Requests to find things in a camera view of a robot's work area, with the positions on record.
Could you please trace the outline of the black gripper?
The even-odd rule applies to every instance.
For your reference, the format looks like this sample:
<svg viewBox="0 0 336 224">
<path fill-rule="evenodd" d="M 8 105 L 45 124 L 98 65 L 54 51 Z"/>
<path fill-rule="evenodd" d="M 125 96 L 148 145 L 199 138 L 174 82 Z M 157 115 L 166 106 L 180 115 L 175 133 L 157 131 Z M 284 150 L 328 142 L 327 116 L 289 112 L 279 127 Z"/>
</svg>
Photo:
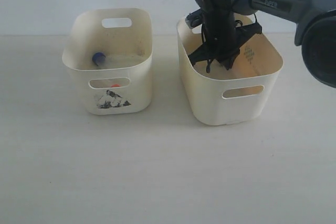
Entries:
<svg viewBox="0 0 336 224">
<path fill-rule="evenodd" d="M 252 15 L 249 0 L 195 0 L 202 10 L 201 45 L 189 54 L 194 67 L 198 62 L 218 61 L 230 70 L 239 56 L 240 47 L 253 35 L 261 33 L 261 26 L 255 22 L 243 25 L 236 20 L 235 13 Z"/>
</svg>

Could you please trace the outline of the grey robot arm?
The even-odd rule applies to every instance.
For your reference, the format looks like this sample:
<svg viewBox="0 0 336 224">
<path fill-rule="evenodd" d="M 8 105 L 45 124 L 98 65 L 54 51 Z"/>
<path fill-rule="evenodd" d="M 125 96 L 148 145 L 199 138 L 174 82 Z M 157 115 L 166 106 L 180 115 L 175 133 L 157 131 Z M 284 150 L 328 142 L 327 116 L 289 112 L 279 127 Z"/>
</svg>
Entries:
<svg viewBox="0 0 336 224">
<path fill-rule="evenodd" d="M 258 11 L 296 25 L 294 44 L 305 67 L 319 82 L 335 87 L 335 0 L 194 0 L 198 9 L 187 15 L 189 28 L 201 28 L 201 45 L 189 54 L 191 64 L 218 61 L 232 68 L 240 48 L 262 32 L 259 22 L 245 25 L 235 14 Z"/>
</svg>

